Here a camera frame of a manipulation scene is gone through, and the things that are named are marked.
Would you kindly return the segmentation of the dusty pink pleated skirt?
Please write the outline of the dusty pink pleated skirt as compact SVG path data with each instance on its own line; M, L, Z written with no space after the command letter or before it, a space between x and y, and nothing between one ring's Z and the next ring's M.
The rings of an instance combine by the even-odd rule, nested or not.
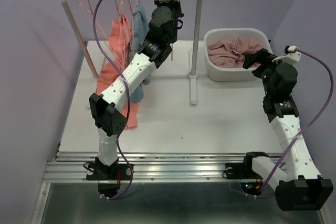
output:
M252 38L231 38L210 44L208 57L220 68L242 68L246 54L254 54L264 48Z

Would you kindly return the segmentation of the coral orange garment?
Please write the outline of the coral orange garment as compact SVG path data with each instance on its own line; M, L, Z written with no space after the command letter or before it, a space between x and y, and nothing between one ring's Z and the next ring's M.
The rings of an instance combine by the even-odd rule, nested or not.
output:
M110 47L110 44L109 44L108 52L113 52L113 50ZM116 60L116 58L113 60L113 62L120 69L120 64ZM100 76L98 77L96 93L100 94L103 90L105 90L110 85L112 85L112 83L116 81L118 77L119 77L119 73L116 71L116 69L112 66L111 63L107 62L104 65L104 67L102 67Z

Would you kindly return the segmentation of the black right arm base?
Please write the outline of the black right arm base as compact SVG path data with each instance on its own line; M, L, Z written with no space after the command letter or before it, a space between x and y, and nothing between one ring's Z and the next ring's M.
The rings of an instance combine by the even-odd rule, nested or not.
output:
M275 195L274 193L266 195L261 192L261 187L264 184L262 177L245 168L244 163L225 163L222 177L228 180L240 180L241 190L234 189L234 191L246 197L266 199Z

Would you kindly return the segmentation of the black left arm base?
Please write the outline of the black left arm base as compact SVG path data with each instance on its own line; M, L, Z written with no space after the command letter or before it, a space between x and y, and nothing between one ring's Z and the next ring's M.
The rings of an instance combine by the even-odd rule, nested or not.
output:
M83 164L86 170L86 180L97 182L97 192L100 198L117 200L124 197L133 181L133 164L119 164L111 166L102 164L98 159Z

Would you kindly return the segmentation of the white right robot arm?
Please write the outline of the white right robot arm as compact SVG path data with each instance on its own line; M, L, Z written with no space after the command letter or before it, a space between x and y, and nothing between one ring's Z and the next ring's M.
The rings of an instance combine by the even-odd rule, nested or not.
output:
M322 64L330 78L325 104L305 127L300 125L299 111L291 96L298 76L294 65L302 55ZM332 98L334 79L331 69L322 60L296 46L286 47L283 56L275 56L266 49L245 55L245 69L256 63L259 67L252 74L263 83L263 110L278 138L282 155L273 163L264 152L247 153L241 165L243 174L248 177L257 174L262 181L258 186L246 185L242 189L248 197L266 198L263 192L270 187L282 211L320 210L333 192L333 184L316 168L303 133L320 117Z

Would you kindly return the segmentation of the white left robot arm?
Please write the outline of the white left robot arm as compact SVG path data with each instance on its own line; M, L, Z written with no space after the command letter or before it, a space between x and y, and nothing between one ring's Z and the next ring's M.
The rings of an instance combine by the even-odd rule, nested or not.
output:
M183 26L180 0L154 3L157 8L149 21L149 31L129 65L108 88L89 98L92 117L100 130L96 165L106 179L117 172L116 143L129 117L122 114L123 107L131 104L130 95L167 59L172 52L171 44L177 41L177 31Z

